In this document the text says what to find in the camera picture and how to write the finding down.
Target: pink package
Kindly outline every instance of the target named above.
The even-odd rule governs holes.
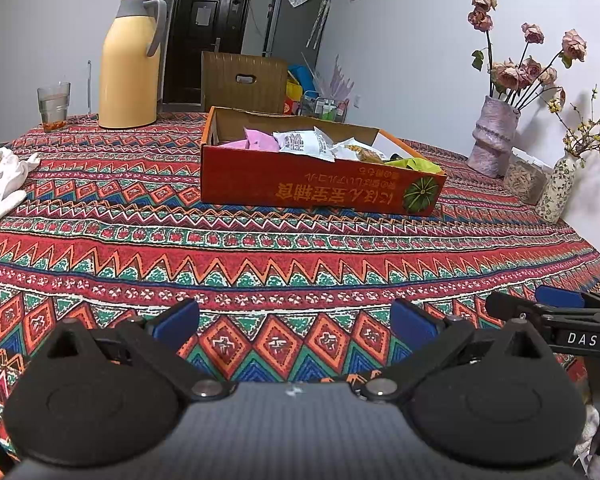
[[[234,150],[248,150],[249,149],[249,141],[247,139],[234,140],[234,142],[220,144],[219,147],[220,148],[233,148]]]
[[[278,141],[269,134],[265,134],[259,130],[244,129],[244,134],[249,141],[250,150],[259,150],[261,152],[279,152],[280,145]]]

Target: refrigerator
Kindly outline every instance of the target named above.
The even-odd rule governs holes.
[[[308,64],[311,70],[315,70],[320,41],[315,50],[315,34],[308,48],[306,42],[320,13],[322,1],[307,0],[294,7],[289,0],[273,0],[269,6],[263,56],[281,59],[289,66]]]

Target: flower vase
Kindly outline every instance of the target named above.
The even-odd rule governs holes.
[[[467,165],[491,178],[498,176],[499,161],[503,154],[511,152],[519,118],[517,108],[485,97],[480,118],[475,123],[475,145]]]
[[[550,224],[555,224],[559,220],[564,206],[567,205],[576,177],[577,160],[576,156],[564,152],[564,157],[555,163],[554,172],[544,186],[542,196],[536,205],[536,213]]]

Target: metal bolt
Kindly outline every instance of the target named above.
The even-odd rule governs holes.
[[[199,397],[215,397],[222,393],[222,384],[213,379],[202,379],[193,385],[191,391]]]
[[[365,386],[370,394],[378,397],[391,395],[398,391],[398,385],[395,381],[385,378],[372,379]]]

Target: doorway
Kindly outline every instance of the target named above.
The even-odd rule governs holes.
[[[240,54],[249,4],[250,0],[174,0],[163,102],[202,101],[202,52]]]

